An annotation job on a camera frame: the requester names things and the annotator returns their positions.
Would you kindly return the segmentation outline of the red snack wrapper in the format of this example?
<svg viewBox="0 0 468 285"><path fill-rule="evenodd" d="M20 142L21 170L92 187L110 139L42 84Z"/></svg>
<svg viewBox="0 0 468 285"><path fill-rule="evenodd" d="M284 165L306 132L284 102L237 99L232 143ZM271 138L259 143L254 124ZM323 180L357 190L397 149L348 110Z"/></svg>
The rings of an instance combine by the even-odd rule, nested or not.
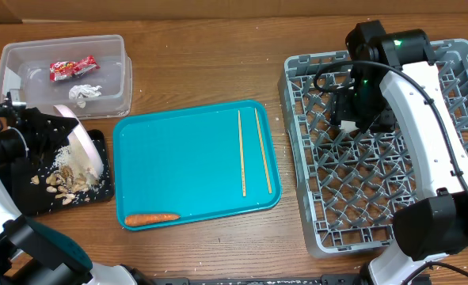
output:
<svg viewBox="0 0 468 285"><path fill-rule="evenodd" d="M100 69L100 65L97 63L96 59L90 55L77 62L62 61L52 63L49 67L49 78L51 82L65 81L71 78L81 77L83 74L96 69Z"/></svg>

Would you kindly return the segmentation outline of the rice pile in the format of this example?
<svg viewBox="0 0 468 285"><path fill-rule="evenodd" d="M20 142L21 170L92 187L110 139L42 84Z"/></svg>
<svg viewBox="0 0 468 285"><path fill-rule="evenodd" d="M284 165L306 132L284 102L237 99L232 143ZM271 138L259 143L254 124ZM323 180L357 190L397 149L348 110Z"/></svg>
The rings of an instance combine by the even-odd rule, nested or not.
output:
<svg viewBox="0 0 468 285"><path fill-rule="evenodd" d="M78 146L68 145L58 149L52 168L63 178L70 177L73 181L80 179L89 186L98 184L99 177L94 174L92 162Z"/></svg>

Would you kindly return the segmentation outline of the white tissue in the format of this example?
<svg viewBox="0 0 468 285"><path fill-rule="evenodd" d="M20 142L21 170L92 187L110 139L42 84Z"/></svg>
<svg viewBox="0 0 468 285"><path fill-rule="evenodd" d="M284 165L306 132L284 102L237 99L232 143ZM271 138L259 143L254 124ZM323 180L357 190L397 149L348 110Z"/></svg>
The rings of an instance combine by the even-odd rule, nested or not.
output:
<svg viewBox="0 0 468 285"><path fill-rule="evenodd" d="M99 97L100 95L100 85L75 85L69 91L69 99L74 101L79 108L86 106L84 98Z"/></svg>

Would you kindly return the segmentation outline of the peanut shells pile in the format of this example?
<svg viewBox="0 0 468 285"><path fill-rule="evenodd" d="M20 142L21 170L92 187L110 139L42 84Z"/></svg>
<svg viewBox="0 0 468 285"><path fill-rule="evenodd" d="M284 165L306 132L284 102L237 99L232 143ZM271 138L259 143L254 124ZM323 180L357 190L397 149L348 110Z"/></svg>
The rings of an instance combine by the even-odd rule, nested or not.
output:
<svg viewBox="0 0 468 285"><path fill-rule="evenodd" d="M58 171L49 173L44 177L44 180L40 180L40 176L34 175L30 178L30 184L43 185L45 192L53 194L63 206L73 203L79 194L89 191L89 185L83 180L73 181L70 177L63 178Z"/></svg>

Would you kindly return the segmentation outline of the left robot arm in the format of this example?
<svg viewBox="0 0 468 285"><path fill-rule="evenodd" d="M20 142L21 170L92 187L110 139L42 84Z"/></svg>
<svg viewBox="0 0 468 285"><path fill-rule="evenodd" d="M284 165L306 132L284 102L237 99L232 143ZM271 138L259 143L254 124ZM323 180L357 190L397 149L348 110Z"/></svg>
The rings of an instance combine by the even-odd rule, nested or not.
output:
<svg viewBox="0 0 468 285"><path fill-rule="evenodd" d="M0 167L56 150L79 125L74 117L0 104ZM126 265L94 263L71 238L23 215L0 179L0 284L148 284Z"/></svg>

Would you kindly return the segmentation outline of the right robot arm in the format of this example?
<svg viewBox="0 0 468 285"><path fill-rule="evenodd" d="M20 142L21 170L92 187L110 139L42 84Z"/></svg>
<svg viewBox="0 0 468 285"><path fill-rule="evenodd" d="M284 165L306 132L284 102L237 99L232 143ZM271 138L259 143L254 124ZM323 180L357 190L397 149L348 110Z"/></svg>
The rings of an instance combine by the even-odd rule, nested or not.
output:
<svg viewBox="0 0 468 285"><path fill-rule="evenodd" d="M394 240L363 267L359 283L409 284L468 247L468 156L424 31L388 33L379 21L368 21L345 43L352 84L334 92L332 124L346 132L398 127L417 186L417 201L394 214Z"/></svg>

